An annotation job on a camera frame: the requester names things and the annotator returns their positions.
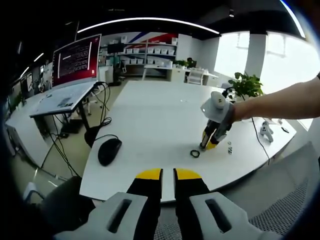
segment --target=human arm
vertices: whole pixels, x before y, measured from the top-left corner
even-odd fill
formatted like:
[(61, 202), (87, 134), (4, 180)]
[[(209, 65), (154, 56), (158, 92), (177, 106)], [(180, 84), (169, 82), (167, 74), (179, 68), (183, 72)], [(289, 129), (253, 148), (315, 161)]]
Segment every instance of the human arm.
[(320, 79), (234, 104), (233, 121), (251, 117), (310, 119), (320, 117)]

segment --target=black ring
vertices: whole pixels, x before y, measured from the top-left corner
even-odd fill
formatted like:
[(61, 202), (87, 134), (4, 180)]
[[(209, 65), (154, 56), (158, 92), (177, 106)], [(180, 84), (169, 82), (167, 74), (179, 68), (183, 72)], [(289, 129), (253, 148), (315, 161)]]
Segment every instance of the black ring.
[(198, 150), (191, 150), (190, 155), (197, 159), (200, 156), (200, 152)]

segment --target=white desk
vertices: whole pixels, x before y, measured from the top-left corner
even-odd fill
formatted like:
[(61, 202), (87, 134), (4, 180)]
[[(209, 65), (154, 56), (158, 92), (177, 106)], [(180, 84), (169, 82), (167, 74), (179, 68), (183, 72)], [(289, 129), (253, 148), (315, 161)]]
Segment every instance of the white desk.
[[(80, 194), (107, 200), (117, 192), (126, 192), (135, 176), (144, 170), (162, 168), (162, 202), (174, 196), (173, 168), (190, 169), (203, 177), (210, 190), (225, 186), (259, 168), (267, 160), (250, 120), (236, 122), (227, 137), (214, 149), (202, 152), (199, 158), (190, 156), (197, 150), (208, 119), (200, 106), (211, 91), (220, 88), (162, 81), (129, 81), (116, 99), (108, 116), (110, 125), (97, 137), (114, 134), (122, 146), (107, 167), (100, 165), (98, 150), (109, 137), (98, 139), (89, 154)], [(264, 120), (255, 118), (259, 131)], [(259, 135), (270, 158), (281, 150), (296, 131), (283, 121), (270, 126), (274, 142)], [(228, 142), (233, 154), (228, 154)]]
[[(175, 82), (175, 83), (181, 83), (183, 84), (185, 82), (185, 75), (186, 73), (190, 73), (190, 69), (182, 69), (182, 68), (175, 68), (175, 67), (166, 67), (166, 66), (159, 66), (156, 64), (146, 64), (144, 65), (144, 71), (142, 75), (142, 81), (145, 80), (146, 75), (147, 75), (147, 70), (148, 69), (162, 69), (162, 70), (167, 70), (169, 71), (168, 78), (170, 79), (170, 82)], [(203, 74), (203, 85), (207, 85), (209, 79), (217, 79), (218, 76), (213, 75), (209, 72), (205, 72)]]
[[(5, 122), (14, 141), (22, 147), (25, 154), (40, 168), (53, 142), (50, 137), (45, 138), (41, 135), (36, 121), (30, 116), (36, 117), (47, 114), (60, 114), (67, 111), (71, 112), (81, 101), (82, 97), (92, 89), (94, 84), (95, 82), (92, 81), (85, 82), (34, 95), (26, 100), (24, 106), (16, 109)], [(66, 96), (71, 96), (70, 100), (73, 104), (66, 107), (57, 107), (62, 98)], [(56, 132), (53, 122), (55, 121), (58, 131), (60, 131), (62, 124), (59, 121), (53, 120), (51, 117), (45, 117), (45, 120), (49, 129), (53, 132)]]

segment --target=ceiling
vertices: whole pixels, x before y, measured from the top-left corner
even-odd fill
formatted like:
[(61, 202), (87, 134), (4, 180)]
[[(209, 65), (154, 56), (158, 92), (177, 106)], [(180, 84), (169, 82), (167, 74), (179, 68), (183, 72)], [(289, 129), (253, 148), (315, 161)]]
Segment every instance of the ceiling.
[[(299, 35), (296, 26), (278, 0), (215, 0), (204, 5), (193, 2), (150, 5), (137, 4), (124, 7), (111, 6), (109, 3), (55, 4), (52, 6), (13, 2), (8, 9), (14, 9), (14, 19), (4, 27), (5, 55), (7, 67), (5, 78), (14, 81), (30, 66), (39, 66), (46, 59), (50, 60), (52, 52), (75, 39), (78, 29), (110, 20), (134, 17), (158, 17), (200, 24), (222, 33), (235, 31), (253, 31), (263, 33), (266, 30), (286, 32)], [(229, 17), (229, 9), (234, 9), (234, 18)], [(96, 27), (80, 33), (77, 38), (92, 34), (102, 35), (123, 32), (165, 32), (191, 35), (204, 40), (218, 35), (197, 27), (155, 20), (126, 21)], [(41, 53), (36, 63), (33, 60)]]

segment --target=mesh panel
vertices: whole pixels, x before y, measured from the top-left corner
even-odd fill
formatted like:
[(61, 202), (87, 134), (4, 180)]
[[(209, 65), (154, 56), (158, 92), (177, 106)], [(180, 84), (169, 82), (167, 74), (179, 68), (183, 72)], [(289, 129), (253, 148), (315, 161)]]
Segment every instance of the mesh panel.
[(182, 240), (176, 209), (163, 207), (154, 233), (154, 240)]
[(305, 179), (294, 191), (279, 199), (267, 210), (249, 220), (249, 223), (262, 231), (273, 231), (284, 235), (303, 210), (308, 179)]

